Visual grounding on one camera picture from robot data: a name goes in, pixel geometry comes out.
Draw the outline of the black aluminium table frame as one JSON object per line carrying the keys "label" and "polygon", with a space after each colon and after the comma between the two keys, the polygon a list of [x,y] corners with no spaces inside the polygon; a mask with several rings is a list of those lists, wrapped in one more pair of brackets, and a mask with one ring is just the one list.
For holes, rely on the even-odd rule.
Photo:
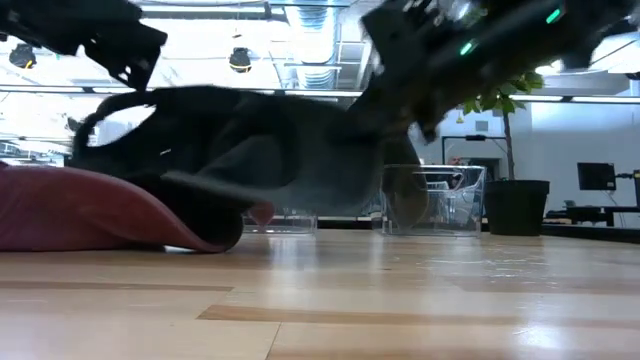
{"label": "black aluminium table frame", "polygon": [[[319,217],[317,227],[319,229],[337,230],[374,230],[379,227],[379,221],[372,221],[368,217]],[[541,234],[544,236],[640,245],[640,229],[544,223]]]}

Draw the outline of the green potted plant black pot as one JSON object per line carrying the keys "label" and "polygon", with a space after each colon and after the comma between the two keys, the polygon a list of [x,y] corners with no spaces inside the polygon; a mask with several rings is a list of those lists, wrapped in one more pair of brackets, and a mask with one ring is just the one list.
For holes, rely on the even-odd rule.
{"label": "green potted plant black pot", "polygon": [[515,161],[510,118],[517,109],[526,106],[513,96],[520,92],[530,95],[544,87],[543,77],[535,71],[507,80],[503,85],[481,95],[469,98],[462,104],[462,114],[497,110],[504,127],[508,175],[506,179],[488,182],[485,186],[484,205],[489,231],[503,236],[539,236],[550,183],[544,180],[518,180],[515,177]]}

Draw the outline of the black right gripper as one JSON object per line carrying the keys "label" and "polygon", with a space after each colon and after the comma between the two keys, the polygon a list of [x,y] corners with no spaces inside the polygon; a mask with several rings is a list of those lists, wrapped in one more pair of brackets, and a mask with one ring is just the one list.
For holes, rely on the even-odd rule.
{"label": "black right gripper", "polygon": [[414,126],[433,142],[443,113],[430,99],[480,92],[480,6],[476,0],[385,0],[362,17],[378,73],[349,107],[362,134],[399,137]]}

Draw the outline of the black ceiling spotlight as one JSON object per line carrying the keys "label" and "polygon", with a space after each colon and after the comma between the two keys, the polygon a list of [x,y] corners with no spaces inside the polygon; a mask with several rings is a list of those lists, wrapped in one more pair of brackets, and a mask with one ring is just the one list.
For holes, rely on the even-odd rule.
{"label": "black ceiling spotlight", "polygon": [[252,69],[249,50],[244,47],[233,49],[229,57],[229,67],[236,73],[248,73]]}
{"label": "black ceiling spotlight", "polygon": [[26,43],[19,43],[9,54],[9,62],[23,69],[31,69],[37,64],[33,47]]}

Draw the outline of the black computer monitor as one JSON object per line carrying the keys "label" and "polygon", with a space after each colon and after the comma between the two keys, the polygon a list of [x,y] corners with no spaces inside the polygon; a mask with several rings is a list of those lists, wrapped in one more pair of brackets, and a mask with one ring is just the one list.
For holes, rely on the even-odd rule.
{"label": "black computer monitor", "polygon": [[578,163],[577,172],[582,191],[616,190],[616,172],[612,163]]}

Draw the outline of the black metal stand frame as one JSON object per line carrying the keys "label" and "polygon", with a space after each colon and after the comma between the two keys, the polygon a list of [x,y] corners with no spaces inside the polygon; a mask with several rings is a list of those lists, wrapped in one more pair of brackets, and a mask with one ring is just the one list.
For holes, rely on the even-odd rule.
{"label": "black metal stand frame", "polygon": [[443,164],[447,161],[448,157],[446,141],[449,139],[462,139],[464,141],[486,141],[491,140],[494,143],[497,140],[504,140],[506,142],[507,138],[505,136],[486,136],[486,135],[450,135],[450,136],[440,136],[440,146],[441,146],[441,161]]}

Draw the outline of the black baseball cap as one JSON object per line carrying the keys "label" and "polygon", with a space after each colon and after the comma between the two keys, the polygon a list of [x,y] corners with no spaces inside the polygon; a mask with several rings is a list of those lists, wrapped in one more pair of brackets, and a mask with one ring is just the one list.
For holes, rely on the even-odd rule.
{"label": "black baseball cap", "polygon": [[380,133],[333,104],[216,86],[104,99],[76,131],[71,163],[300,210],[357,210],[378,189]]}

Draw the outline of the clear plastic bin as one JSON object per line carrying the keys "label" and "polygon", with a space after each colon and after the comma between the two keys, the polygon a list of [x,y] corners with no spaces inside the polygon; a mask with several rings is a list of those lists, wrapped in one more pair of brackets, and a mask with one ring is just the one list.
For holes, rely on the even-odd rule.
{"label": "clear plastic bin", "polygon": [[382,183],[371,220],[374,229],[390,236],[477,237],[484,211],[486,169],[482,166],[421,165],[416,174],[425,177],[429,203],[418,224],[402,231],[396,224],[382,192]]}
{"label": "clear plastic bin", "polygon": [[269,225],[259,227],[249,216],[243,214],[244,232],[251,234],[313,234],[317,230],[316,215],[302,210],[276,208]]}

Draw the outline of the long ceiling light strip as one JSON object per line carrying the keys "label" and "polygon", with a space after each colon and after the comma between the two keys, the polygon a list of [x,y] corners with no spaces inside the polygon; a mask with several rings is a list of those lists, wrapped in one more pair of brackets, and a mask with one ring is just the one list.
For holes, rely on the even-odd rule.
{"label": "long ceiling light strip", "polygon": [[[51,93],[51,94],[99,94],[115,95],[133,92],[127,87],[83,87],[83,86],[48,86],[48,85],[0,85],[0,92],[10,93]],[[251,89],[251,92],[262,94],[281,94],[314,98],[357,98],[360,91],[342,90],[299,90],[299,89]]]}
{"label": "long ceiling light strip", "polygon": [[640,105],[640,97],[627,96],[512,95],[511,98],[529,103]]}

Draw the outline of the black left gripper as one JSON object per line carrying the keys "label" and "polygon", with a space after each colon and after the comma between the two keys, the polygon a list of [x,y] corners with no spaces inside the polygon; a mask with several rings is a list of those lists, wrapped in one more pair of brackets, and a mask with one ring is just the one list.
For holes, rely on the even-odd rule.
{"label": "black left gripper", "polygon": [[0,42],[15,37],[62,55],[87,43],[112,78],[145,91],[168,35],[141,17],[129,0],[0,0]]}

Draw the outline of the silver ventilation duct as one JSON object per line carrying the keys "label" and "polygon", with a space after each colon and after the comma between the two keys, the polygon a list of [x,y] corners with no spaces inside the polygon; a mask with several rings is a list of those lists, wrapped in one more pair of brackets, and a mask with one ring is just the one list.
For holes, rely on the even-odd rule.
{"label": "silver ventilation duct", "polygon": [[291,27],[298,87],[328,90],[336,86],[335,43],[339,0],[296,0],[285,13]]}

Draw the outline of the dark grey baseball cap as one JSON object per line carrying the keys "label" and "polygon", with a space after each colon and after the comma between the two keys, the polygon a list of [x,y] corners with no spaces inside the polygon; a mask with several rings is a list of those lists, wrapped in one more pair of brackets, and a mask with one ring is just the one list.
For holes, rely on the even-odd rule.
{"label": "dark grey baseball cap", "polygon": [[407,134],[385,143],[382,192],[397,226],[407,231],[419,223],[429,203],[420,159]]}

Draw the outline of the black office desk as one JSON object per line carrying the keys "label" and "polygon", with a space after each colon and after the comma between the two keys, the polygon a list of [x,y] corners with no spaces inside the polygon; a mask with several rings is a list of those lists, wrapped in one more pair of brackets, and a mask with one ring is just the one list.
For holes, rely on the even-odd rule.
{"label": "black office desk", "polygon": [[623,213],[640,214],[638,206],[568,206],[564,210],[549,210],[545,219],[568,219],[573,225],[604,222],[607,227],[615,225],[614,215]]}

